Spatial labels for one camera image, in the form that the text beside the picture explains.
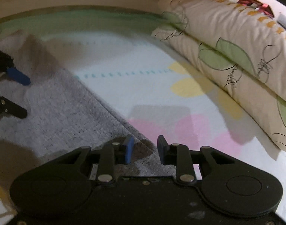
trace red object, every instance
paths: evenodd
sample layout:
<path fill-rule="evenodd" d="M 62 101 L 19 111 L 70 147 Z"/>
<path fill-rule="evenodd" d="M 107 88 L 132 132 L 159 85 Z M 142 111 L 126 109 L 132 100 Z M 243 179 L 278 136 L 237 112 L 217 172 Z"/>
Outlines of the red object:
<path fill-rule="evenodd" d="M 252 4 L 256 4 L 260 13 L 264 13 L 268 17 L 274 19 L 273 11 L 268 4 L 262 3 L 258 0 L 238 0 L 238 3 L 244 6 L 251 6 Z"/>

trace silver rivet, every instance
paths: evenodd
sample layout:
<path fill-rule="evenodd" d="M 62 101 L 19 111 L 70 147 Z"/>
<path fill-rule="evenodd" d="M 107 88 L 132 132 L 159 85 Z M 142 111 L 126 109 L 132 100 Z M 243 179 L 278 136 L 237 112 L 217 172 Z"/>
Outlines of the silver rivet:
<path fill-rule="evenodd" d="M 17 222 L 17 225 L 27 225 L 27 223 L 24 222 L 24 221 L 18 221 L 18 222 Z"/>
<path fill-rule="evenodd" d="M 145 180 L 145 181 L 142 182 L 142 184 L 143 184 L 143 185 L 150 185 L 150 182 L 147 181 L 147 180 Z"/>
<path fill-rule="evenodd" d="M 179 177 L 179 179 L 183 182 L 193 182 L 195 178 L 190 174 L 183 174 Z"/>
<path fill-rule="evenodd" d="M 97 178 L 100 182 L 105 182 L 108 183 L 109 181 L 111 181 L 113 179 L 113 177 L 109 174 L 101 174 L 98 176 Z"/>

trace pillow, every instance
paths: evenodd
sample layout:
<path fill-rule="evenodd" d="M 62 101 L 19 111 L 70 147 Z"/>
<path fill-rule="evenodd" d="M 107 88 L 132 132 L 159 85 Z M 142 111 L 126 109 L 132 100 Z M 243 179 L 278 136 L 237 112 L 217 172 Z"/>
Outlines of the pillow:
<path fill-rule="evenodd" d="M 198 70 L 224 89 L 286 151 L 286 102 L 238 64 L 175 29 L 156 29 L 153 35 L 185 56 Z"/>
<path fill-rule="evenodd" d="M 170 22 L 208 44 L 286 101 L 286 31 L 226 0 L 160 0 Z"/>

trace mattress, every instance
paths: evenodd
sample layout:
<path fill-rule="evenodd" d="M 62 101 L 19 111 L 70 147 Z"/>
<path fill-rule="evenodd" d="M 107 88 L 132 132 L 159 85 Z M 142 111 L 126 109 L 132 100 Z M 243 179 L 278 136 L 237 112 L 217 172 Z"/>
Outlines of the mattress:
<path fill-rule="evenodd" d="M 286 152 L 223 90 L 149 36 L 158 23 L 154 18 L 112 16 L 65 12 L 0 27 L 2 36 L 26 29 L 40 37 L 63 67 L 154 144 L 164 135 L 168 143 L 186 144 L 191 150 L 211 146 L 276 176 L 284 188 L 277 213 L 286 220 Z M 136 28 L 130 28 L 129 19 L 138 21 Z M 0 214 L 5 212 L 0 202 Z M 1 215 L 0 224 L 9 218 Z"/>

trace gray fabric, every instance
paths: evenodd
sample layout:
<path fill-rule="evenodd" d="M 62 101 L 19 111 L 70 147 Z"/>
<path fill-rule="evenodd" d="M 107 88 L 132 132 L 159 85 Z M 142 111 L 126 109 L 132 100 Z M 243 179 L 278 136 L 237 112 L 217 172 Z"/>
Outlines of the gray fabric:
<path fill-rule="evenodd" d="M 35 37 L 18 32 L 3 39 L 0 50 L 11 55 L 32 81 L 25 87 L 0 80 L 0 96 L 28 111 L 26 119 L 0 115 L 0 185 L 6 191 L 19 174 L 44 162 L 80 146 L 100 148 L 128 134 L 135 137 L 133 164 L 118 167 L 119 174 L 173 173 L 173 168 L 160 164 L 152 143 L 60 68 Z"/>

